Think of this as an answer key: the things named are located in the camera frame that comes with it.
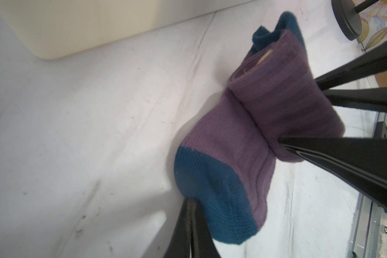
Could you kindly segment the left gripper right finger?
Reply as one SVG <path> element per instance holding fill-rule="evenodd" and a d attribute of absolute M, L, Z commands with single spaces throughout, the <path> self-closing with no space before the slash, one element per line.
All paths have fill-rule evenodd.
<path fill-rule="evenodd" d="M 191 255 L 193 258 L 220 258 L 207 226 L 204 211 L 197 200 L 191 200 Z"/>

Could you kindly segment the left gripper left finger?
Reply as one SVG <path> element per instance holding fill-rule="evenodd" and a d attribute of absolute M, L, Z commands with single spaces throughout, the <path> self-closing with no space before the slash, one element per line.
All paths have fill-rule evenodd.
<path fill-rule="evenodd" d="M 178 215 L 170 244 L 163 258 L 190 258 L 192 231 L 192 200 L 185 199 Z"/>

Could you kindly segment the purple yellow teal sock pair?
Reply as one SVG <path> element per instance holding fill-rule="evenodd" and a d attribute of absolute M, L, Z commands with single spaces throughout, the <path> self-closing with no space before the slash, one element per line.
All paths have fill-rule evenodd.
<path fill-rule="evenodd" d="M 317 86 L 296 17 L 281 14 L 274 31 L 258 28 L 218 104 L 177 149 L 174 176 L 198 200 L 211 236 L 242 244 L 263 227 L 277 160 L 300 162 L 282 137 L 339 138 L 345 127 Z"/>

